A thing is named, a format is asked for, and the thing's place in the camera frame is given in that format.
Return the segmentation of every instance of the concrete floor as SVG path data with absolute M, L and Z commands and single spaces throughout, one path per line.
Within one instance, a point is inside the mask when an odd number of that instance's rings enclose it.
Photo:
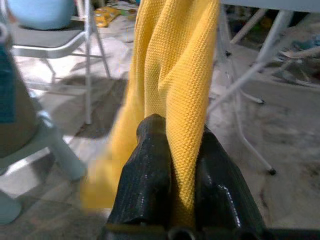
M 216 92 L 224 82 L 219 66 L 213 76 L 211 92 Z M 264 80 L 252 81 L 244 90 L 263 98 L 265 104 L 243 99 L 241 116 L 247 138 L 277 175 L 266 174 L 264 166 L 241 143 L 231 101 L 209 112 L 207 125 L 240 167 L 268 227 L 319 229 L 320 92 Z M 125 77 L 119 77 L 110 91 L 102 94 L 92 114 L 93 124 L 83 125 L 70 140 L 70 147 L 88 165 L 108 141 L 126 83 Z M 23 206 L 17 220 L 0 226 L 0 239 L 95 239 L 108 210 L 83 212 L 80 183 L 70 182 L 46 149 L 31 159 L 0 176 L 0 188 Z

